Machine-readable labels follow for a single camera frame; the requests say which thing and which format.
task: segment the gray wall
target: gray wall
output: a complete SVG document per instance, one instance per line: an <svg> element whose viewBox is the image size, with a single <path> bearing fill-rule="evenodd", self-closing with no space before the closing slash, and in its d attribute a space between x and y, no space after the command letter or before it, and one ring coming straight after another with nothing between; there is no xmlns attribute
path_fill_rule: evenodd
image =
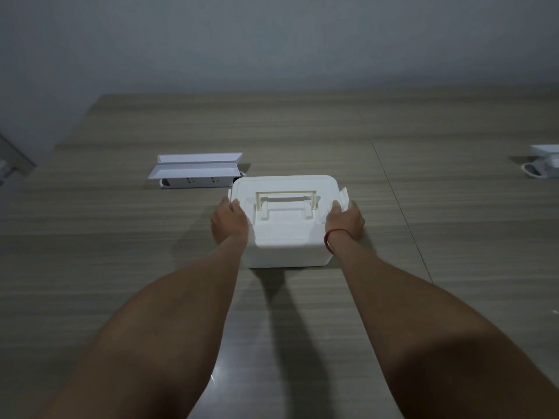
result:
<svg viewBox="0 0 559 419"><path fill-rule="evenodd" d="M559 81L559 0L1 0L0 133L101 94Z"/></svg>

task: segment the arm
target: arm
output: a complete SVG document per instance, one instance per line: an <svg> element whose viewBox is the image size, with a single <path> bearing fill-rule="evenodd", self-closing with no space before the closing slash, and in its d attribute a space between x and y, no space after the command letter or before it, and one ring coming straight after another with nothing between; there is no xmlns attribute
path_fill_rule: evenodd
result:
<svg viewBox="0 0 559 419"><path fill-rule="evenodd" d="M212 216L219 244L153 282L102 328L42 418L185 417L206 388L248 239L237 200Z"/></svg>
<svg viewBox="0 0 559 419"><path fill-rule="evenodd" d="M510 339L442 288L355 241L365 221L335 202L326 221L390 391L406 419L556 418L559 390Z"/></svg>

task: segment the carrying handle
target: carrying handle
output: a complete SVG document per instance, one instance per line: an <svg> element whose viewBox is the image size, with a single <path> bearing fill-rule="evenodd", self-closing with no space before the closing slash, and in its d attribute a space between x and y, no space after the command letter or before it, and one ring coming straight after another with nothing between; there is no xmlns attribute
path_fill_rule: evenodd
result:
<svg viewBox="0 0 559 419"><path fill-rule="evenodd" d="M256 210L262 210L262 197L278 194L307 194L311 196L311 209L316 210L316 191L263 191L256 193Z"/></svg>

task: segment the forearm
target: forearm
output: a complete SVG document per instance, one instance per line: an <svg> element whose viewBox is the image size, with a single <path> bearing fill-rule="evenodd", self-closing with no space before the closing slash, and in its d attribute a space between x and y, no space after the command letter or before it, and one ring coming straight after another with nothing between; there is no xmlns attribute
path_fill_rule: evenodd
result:
<svg viewBox="0 0 559 419"><path fill-rule="evenodd" d="M104 417L138 417L135 405L144 410L140 417L150 417L152 406L172 405L177 415L188 413L215 365L244 244L230 237L203 259L133 296L102 328L57 400L68 399L65 392L75 398L91 390L86 381L96 381L97 388L108 388L111 381L116 382L110 384L112 394L88 398L97 407L106 406ZM130 410L116 415L111 399L114 407L124 404ZM124 403L127 399L134 401ZM61 403L64 408L69 404Z"/></svg>
<svg viewBox="0 0 559 419"><path fill-rule="evenodd" d="M330 236L388 386L407 419L559 417L559 393L471 307Z"/></svg>

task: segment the red bracelet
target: red bracelet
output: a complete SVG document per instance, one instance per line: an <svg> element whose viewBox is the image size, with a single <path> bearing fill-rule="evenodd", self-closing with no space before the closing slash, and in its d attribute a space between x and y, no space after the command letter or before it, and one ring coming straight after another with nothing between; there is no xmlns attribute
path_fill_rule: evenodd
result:
<svg viewBox="0 0 559 419"><path fill-rule="evenodd" d="M345 231L348 233L348 235L351 237L351 239L353 239L353 235L351 235L351 233L347 230L347 229L343 229L343 228L336 228L336 229L331 229L330 231L327 231L324 234L324 245L326 246L326 248L328 249L328 251L330 251L330 253L334 254L334 252L332 251L332 249L330 248L330 246L328 245L328 237L330 236L331 232L334 231Z"/></svg>

